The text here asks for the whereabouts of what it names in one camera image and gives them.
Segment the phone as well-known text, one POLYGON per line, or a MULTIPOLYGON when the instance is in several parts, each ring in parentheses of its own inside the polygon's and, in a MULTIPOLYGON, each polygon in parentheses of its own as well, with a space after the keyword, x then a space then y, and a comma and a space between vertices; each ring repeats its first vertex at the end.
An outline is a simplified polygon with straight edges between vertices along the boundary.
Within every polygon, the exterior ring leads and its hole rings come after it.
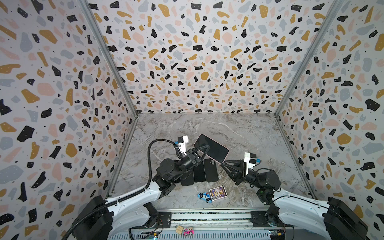
POLYGON ((194 143, 194 147, 198 148, 201 146, 209 145, 210 150, 207 153, 207 156, 210 157, 211 159, 215 160, 218 163, 223 163, 228 154, 229 154, 229 149, 217 141, 209 138, 208 136, 201 134, 197 140, 194 143))
POLYGON ((195 166, 193 169, 193 173, 195 183, 201 183, 206 181, 205 168, 203 163, 199 164, 198 166, 195 166))

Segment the black phone case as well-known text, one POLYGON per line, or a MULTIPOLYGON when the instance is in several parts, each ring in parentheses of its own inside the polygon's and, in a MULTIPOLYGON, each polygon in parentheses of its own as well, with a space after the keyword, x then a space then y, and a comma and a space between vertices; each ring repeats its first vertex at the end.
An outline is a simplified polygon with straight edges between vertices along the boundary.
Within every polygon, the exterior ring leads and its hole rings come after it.
POLYGON ((203 164, 206 181, 208 183, 217 182, 219 180, 219 175, 216 162, 212 159, 205 159, 203 164))
POLYGON ((192 186, 194 183, 195 183, 195 181, 194 181, 194 171, 193 170, 188 171, 187 173, 185 173, 182 176, 182 179, 181 179, 181 185, 182 186, 184 186, 184 187, 192 186))

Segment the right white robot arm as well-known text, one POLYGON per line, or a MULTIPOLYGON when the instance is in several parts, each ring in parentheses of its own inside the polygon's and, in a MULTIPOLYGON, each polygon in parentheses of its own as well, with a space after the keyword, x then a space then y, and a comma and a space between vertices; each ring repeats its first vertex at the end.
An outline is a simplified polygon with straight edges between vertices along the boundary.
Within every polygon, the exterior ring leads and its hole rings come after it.
POLYGON ((282 188, 278 174, 268 168, 254 171, 247 163, 233 160, 221 164, 231 180, 256 187, 257 197, 268 210, 252 218, 256 226, 289 225, 320 235, 327 240, 364 240, 368 226, 343 201, 306 198, 282 188))

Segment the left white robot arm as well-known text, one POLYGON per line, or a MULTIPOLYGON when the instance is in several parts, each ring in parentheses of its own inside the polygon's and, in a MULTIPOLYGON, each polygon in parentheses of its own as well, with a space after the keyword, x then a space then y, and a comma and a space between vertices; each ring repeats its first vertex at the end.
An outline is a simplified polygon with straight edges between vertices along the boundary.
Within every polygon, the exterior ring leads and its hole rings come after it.
POLYGON ((151 227, 158 218, 153 202, 168 195, 176 182, 193 167, 200 165, 210 147, 193 148, 179 161, 164 159, 151 182, 126 194, 103 199, 92 199, 65 233, 64 239, 106 240, 109 237, 136 227, 151 227))

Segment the purple card box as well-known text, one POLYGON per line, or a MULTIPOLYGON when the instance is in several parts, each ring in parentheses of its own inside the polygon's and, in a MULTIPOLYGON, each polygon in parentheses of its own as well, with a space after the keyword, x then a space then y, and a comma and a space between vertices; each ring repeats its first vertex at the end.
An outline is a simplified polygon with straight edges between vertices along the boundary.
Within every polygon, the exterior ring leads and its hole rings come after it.
POLYGON ((209 189, 209 194, 212 201, 221 200, 228 196, 225 186, 209 189))

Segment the blue toy car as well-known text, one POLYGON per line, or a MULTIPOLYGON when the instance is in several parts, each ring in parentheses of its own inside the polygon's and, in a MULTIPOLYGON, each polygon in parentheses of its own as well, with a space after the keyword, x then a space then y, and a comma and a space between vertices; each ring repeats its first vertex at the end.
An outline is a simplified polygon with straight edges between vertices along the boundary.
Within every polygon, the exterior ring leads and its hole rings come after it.
POLYGON ((212 199, 211 199, 211 196, 209 193, 205 192, 205 193, 198 193, 197 194, 197 197, 204 201, 205 203, 212 203, 212 199))

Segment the pink toy car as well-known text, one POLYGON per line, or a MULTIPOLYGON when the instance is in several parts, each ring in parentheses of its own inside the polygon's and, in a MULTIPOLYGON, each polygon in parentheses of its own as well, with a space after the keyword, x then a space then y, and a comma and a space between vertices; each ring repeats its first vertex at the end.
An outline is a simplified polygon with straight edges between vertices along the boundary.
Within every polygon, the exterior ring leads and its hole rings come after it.
POLYGON ((192 237, 193 235, 194 235, 194 228, 193 227, 185 228, 184 229, 183 236, 185 238, 192 237))

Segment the small wooden block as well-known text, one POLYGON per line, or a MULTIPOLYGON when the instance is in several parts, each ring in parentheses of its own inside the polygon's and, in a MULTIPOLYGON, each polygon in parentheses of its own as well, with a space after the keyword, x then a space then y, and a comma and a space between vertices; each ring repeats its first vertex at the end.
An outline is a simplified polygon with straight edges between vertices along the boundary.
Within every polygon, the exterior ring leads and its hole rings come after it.
POLYGON ((182 235, 183 232, 184 232, 184 227, 182 226, 177 226, 176 229, 175 229, 175 232, 179 235, 182 235))

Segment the aluminium left corner post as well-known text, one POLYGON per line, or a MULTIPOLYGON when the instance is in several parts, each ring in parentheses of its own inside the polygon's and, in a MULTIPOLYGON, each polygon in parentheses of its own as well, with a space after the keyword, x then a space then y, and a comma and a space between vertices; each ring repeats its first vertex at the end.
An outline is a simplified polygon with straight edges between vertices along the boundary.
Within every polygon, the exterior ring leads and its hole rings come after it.
POLYGON ((115 80, 117 81, 119 88, 121 89, 122 95, 123 95, 123 97, 127 103, 129 112, 132 114, 133 118, 136 119, 138 117, 138 113, 137 113, 136 109, 134 108, 134 105, 131 101, 131 98, 130 98, 129 93, 126 89, 126 86, 125 86, 125 84, 122 80, 122 77, 119 74, 118 68, 117 68, 117 66, 116 66, 116 64, 115 64, 115 62, 114 62, 114 60, 110 54, 108 45, 104 41, 103 35, 100 31, 100 28, 97 24, 96 19, 94 18, 94 15, 91 11, 89 3, 88 3, 88 1, 85 1, 85 0, 79 0, 78 3, 80 5, 80 9, 82 10, 82 12, 85 15, 85 19, 87 20, 87 22, 90 25, 89 28, 92 30, 92 32, 95 36, 96 42, 98 43, 100 50, 101 50, 103 56, 105 57, 106 62, 108 64, 108 66, 110 67, 112 74, 115 77, 115 80))

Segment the aluminium corner post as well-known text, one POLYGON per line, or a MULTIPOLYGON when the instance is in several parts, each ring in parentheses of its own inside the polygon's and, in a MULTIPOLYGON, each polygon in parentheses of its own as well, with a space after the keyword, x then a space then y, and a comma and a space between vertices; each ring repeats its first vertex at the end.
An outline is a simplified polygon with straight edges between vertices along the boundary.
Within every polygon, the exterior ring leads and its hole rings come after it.
POLYGON ((85 15, 85 19, 87 20, 87 22, 90 25, 89 28, 92 30, 92 32, 95 36, 96 42, 98 43, 100 50, 101 50, 103 56, 105 57, 106 62, 108 64, 108 66, 110 67, 112 74, 115 77, 115 80, 117 81, 119 88, 121 89, 122 95, 123 95, 123 97, 127 103, 129 112, 132 114, 133 118, 136 119, 138 117, 138 113, 137 113, 136 109, 134 108, 134 105, 131 101, 131 98, 130 98, 129 93, 126 89, 126 86, 125 86, 125 84, 122 80, 122 77, 119 74, 118 68, 117 68, 117 66, 116 66, 116 64, 115 64, 115 62, 114 62, 114 60, 110 54, 108 45, 104 41, 103 35, 100 31, 100 28, 97 24, 96 19, 94 18, 94 15, 91 11, 89 3, 88 3, 88 1, 85 1, 85 0, 79 0, 78 3, 80 5, 80 9, 82 10, 82 12, 85 15))
POLYGON ((306 70, 307 65, 309 64, 310 60, 313 58, 314 54, 317 52, 317 48, 319 47, 320 43, 322 42, 322 39, 324 35, 326 34, 327 30, 331 26, 333 20, 335 19, 337 13, 341 9, 343 5, 342 0, 334 0, 329 8, 329 11, 327 12, 326 18, 324 19, 318 33, 316 34, 314 41, 311 43, 305 57, 303 58, 302 62, 299 64, 298 70, 296 71, 293 80, 287 87, 287 90, 283 96, 283 99, 279 103, 276 112, 274 113, 274 117, 277 119, 279 114, 283 111, 283 108, 287 101, 289 100, 290 94, 294 91, 294 88, 296 84, 299 82, 301 76, 303 75, 304 71, 306 70))

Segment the aluminium right corner post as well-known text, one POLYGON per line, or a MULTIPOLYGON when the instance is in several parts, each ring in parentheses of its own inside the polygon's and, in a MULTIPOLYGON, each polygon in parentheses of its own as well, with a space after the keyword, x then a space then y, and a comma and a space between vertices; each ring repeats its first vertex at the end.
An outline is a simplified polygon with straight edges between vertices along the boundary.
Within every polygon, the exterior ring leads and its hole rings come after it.
POLYGON ((303 58, 302 62, 299 64, 298 70, 296 71, 293 80, 287 87, 287 90, 283 96, 283 99, 279 103, 276 112, 274 113, 274 117, 277 119, 279 114, 283 111, 283 108, 287 101, 289 100, 290 94, 294 91, 294 88, 296 84, 299 82, 301 76, 303 75, 304 71, 306 70, 307 65, 309 64, 310 60, 313 58, 314 54, 317 52, 317 48, 319 47, 320 43, 322 42, 322 39, 324 35, 326 34, 327 30, 331 26, 333 20, 335 19, 337 13, 341 9, 343 5, 342 0, 334 0, 329 8, 329 11, 327 12, 326 18, 324 19, 318 33, 316 34, 314 41, 311 43, 305 57, 303 58))

